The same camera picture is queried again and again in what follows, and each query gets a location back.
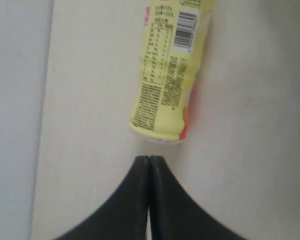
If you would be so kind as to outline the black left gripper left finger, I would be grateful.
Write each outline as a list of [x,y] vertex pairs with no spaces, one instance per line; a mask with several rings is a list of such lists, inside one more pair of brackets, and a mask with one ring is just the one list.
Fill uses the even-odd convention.
[[145,240],[150,159],[138,156],[114,193],[58,240]]

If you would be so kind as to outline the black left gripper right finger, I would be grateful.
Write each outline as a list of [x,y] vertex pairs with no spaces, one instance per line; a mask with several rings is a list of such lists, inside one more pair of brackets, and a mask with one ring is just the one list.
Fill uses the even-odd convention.
[[148,207],[153,240],[242,240],[204,211],[162,156],[149,158]]

